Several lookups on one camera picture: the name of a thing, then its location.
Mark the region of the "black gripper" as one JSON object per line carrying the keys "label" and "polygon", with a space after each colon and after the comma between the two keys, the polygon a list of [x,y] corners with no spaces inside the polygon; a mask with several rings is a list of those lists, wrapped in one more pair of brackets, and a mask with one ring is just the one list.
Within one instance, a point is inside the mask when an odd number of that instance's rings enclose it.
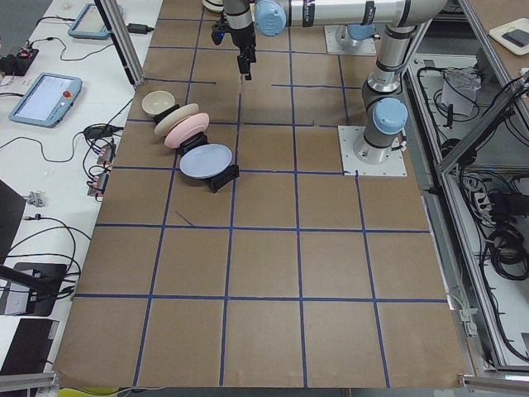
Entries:
{"label": "black gripper", "polygon": [[236,29],[231,28],[231,38],[233,44],[245,55],[237,56],[237,64],[240,74],[245,75],[245,80],[252,80],[251,65],[255,63],[255,25],[250,23],[248,26]]}

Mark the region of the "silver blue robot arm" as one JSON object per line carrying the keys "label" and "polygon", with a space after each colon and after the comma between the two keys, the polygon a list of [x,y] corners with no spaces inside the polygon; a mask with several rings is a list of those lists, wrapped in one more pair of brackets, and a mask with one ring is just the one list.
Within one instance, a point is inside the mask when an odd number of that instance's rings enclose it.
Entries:
{"label": "silver blue robot arm", "polygon": [[231,35],[240,51],[239,71],[250,79],[257,32],[274,37],[291,26],[383,23],[375,67],[362,88],[368,123],[353,145],[358,160],[381,165],[407,122],[406,107],[394,97],[401,86],[400,76],[421,40],[420,27],[444,6],[443,1],[225,1],[221,19],[212,28],[212,40],[220,44],[224,35]]}

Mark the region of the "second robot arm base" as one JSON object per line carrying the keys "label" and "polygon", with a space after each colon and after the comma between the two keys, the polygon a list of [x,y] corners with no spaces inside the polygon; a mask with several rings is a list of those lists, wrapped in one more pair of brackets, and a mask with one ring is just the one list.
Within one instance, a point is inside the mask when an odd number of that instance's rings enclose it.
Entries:
{"label": "second robot arm base", "polygon": [[375,24],[350,24],[340,26],[335,34],[336,41],[345,49],[356,47],[375,33]]}

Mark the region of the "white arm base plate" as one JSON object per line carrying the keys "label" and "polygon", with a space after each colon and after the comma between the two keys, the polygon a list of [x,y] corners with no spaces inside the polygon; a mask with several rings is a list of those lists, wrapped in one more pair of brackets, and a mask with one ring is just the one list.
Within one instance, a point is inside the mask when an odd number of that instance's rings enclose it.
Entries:
{"label": "white arm base plate", "polygon": [[338,135],[344,176],[398,177],[407,176],[403,150],[398,138],[383,149],[369,146],[363,126],[339,126]]}

